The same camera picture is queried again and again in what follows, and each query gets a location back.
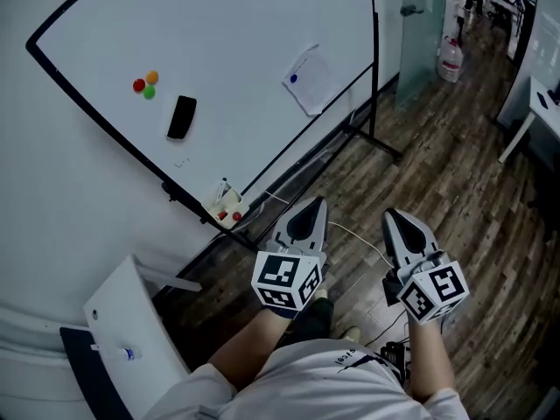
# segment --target sneaker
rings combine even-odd
[[[326,290],[317,290],[315,294],[313,294],[313,301],[317,301],[320,298],[329,298],[329,293]]]
[[[351,326],[342,334],[342,339],[351,340],[352,342],[355,342],[357,344],[360,342],[360,336],[360,328],[358,328],[357,326]]]

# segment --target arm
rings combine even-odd
[[[264,309],[224,344],[208,363],[217,368],[237,390],[241,390],[261,371],[290,322],[290,319]]]
[[[412,396],[425,403],[441,389],[455,388],[455,374],[439,333],[438,322],[419,325],[409,316],[410,386]]]

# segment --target black and white marker cube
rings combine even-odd
[[[469,295],[458,262],[412,274],[398,295],[419,324],[443,316]]]
[[[264,305],[301,311],[322,281],[316,256],[259,252],[251,285]]]

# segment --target orange magnet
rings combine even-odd
[[[158,72],[156,72],[155,70],[152,70],[151,72],[149,72],[148,74],[146,74],[146,82],[148,84],[151,84],[152,86],[158,82],[159,79],[159,74]]]

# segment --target small bottle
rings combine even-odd
[[[91,349],[110,361],[133,361],[142,358],[142,351],[137,346],[129,348],[113,348],[92,344]]]

